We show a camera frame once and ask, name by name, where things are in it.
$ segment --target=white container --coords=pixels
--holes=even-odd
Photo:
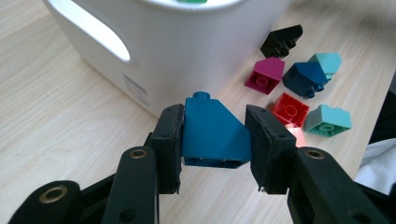
[[[196,91],[220,90],[290,0],[44,3],[82,58],[159,117]]]

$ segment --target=white cloth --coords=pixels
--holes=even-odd
[[[389,195],[396,182],[396,138],[367,147],[355,181]]]

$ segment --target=label on container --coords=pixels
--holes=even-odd
[[[130,77],[123,74],[125,84],[129,92],[137,99],[142,105],[149,106],[148,92],[145,88],[137,84]]]

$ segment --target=table surface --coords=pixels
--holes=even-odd
[[[40,0],[0,6],[0,222],[54,180],[82,189],[115,173],[121,153],[141,146],[157,119],[81,60]],[[396,1],[298,0],[273,30],[301,24],[304,34],[285,58],[306,62],[339,52],[341,68],[325,90],[304,101],[349,111],[353,128],[332,138],[305,134],[354,177],[396,70]],[[242,122],[247,104],[270,95],[244,87],[259,51],[213,98]],[[162,223],[291,223],[286,196],[269,196],[245,165],[237,170],[185,167],[179,195],[161,196]]]

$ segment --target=light wood surface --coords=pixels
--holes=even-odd
[[[35,189],[73,180],[82,189],[113,174],[121,153],[140,146],[157,119],[86,64],[39,0],[0,3],[0,223]],[[306,62],[337,51],[343,63],[314,99],[351,113],[353,128],[333,138],[305,134],[354,177],[396,70],[396,1],[298,0],[275,29],[304,34],[285,59]],[[246,104],[267,107],[270,95],[243,86],[257,51],[213,98],[241,121]],[[286,196],[257,191],[249,165],[238,170],[183,167],[179,195],[161,196],[162,223],[291,223]]]

